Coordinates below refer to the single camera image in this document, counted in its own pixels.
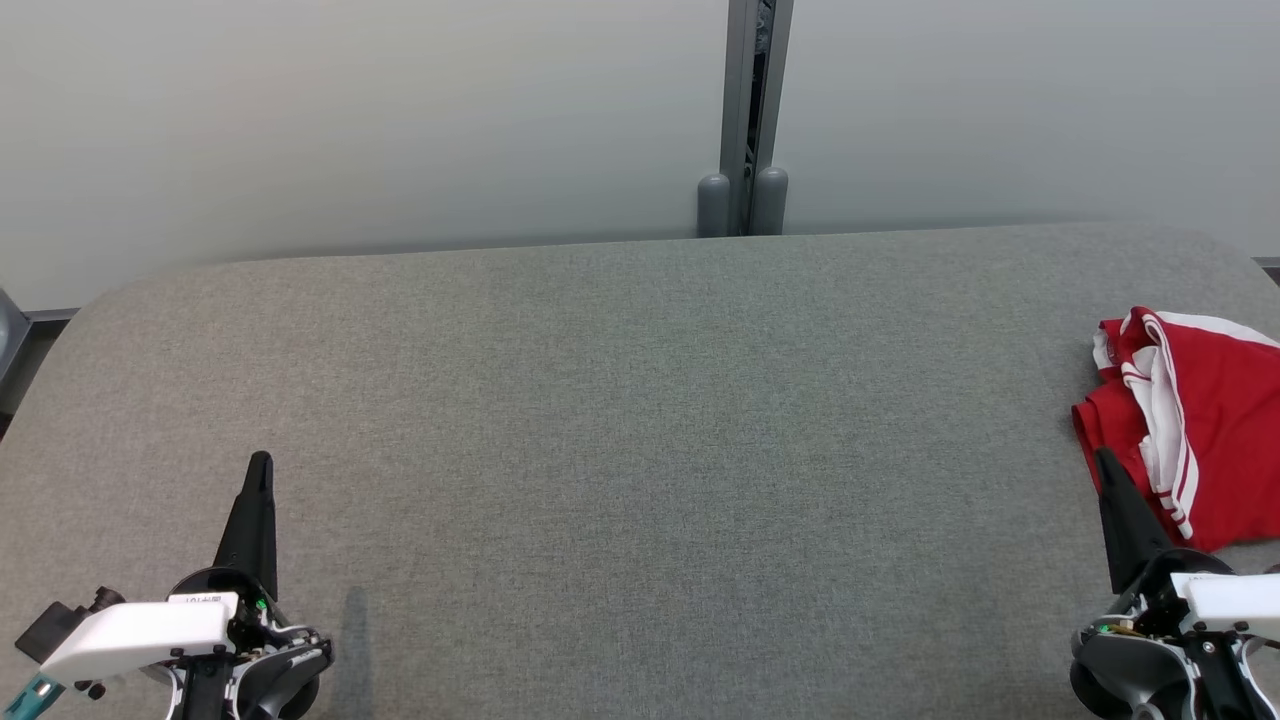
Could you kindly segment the grey rounded background object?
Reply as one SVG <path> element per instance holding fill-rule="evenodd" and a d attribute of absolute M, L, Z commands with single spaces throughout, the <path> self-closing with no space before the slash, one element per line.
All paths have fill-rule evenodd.
<path fill-rule="evenodd" d="M 31 320 L 0 287 L 0 389 L 14 368 L 29 333 Z"/>

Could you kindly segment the short grey cylindrical post cap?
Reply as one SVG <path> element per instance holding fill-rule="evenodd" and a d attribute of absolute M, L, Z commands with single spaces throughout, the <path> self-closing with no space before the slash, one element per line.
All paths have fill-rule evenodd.
<path fill-rule="evenodd" d="M 732 234 L 731 205 L 733 187 L 721 173 L 704 176 L 696 186 L 696 237 L 719 238 Z"/>

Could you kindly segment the tall grey cylindrical post cap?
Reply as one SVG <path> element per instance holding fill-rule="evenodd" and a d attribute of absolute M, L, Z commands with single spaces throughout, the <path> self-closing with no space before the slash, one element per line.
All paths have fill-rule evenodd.
<path fill-rule="evenodd" d="M 788 173 L 778 167 L 759 170 L 751 192 L 749 233 L 754 236 L 782 234 L 788 193 Z"/>

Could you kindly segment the red shorts with white stripes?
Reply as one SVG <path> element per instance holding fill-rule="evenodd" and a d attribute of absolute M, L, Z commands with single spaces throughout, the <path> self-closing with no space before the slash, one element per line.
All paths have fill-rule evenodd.
<path fill-rule="evenodd" d="M 1098 448 L 1110 448 L 1143 498 L 1148 503 L 1155 500 L 1142 454 L 1149 432 L 1138 402 L 1123 380 L 1111 379 L 1093 389 L 1071 407 L 1071 419 L 1098 492 L 1102 483 L 1094 455 Z"/>

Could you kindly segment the red and white basketball jersey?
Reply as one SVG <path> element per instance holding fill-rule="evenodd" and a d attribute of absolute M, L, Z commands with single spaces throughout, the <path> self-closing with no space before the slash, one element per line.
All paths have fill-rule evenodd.
<path fill-rule="evenodd" d="M 1149 506 L 1176 543 L 1280 539 L 1280 342 L 1135 306 L 1100 323 L 1092 357 L 1100 386 L 1123 380 L 1146 418 Z"/>

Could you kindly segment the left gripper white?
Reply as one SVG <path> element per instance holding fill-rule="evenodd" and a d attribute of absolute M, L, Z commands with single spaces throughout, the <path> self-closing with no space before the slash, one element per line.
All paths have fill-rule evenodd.
<path fill-rule="evenodd" d="M 276 610 L 274 462 L 251 455 L 215 565 L 179 582 L 164 601 L 114 603 L 79 621 L 40 664 L 63 685 L 97 682 L 178 659 L 243 653 L 261 643 Z"/>

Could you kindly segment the grey metal partition post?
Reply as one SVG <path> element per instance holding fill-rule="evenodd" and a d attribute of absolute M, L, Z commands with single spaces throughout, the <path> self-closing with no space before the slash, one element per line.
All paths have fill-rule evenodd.
<path fill-rule="evenodd" d="M 795 0 L 728 0 L 717 173 L 733 187 L 731 236 L 749 233 L 755 176 L 774 163 Z"/>

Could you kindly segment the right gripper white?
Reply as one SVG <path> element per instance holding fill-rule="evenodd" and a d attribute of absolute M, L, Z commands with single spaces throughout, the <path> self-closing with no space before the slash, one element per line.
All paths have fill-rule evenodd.
<path fill-rule="evenodd" d="M 1142 635 L 1229 634 L 1280 641 L 1280 564 L 1239 574 L 1172 539 L 1111 448 L 1094 451 L 1100 520 L 1111 591 Z"/>

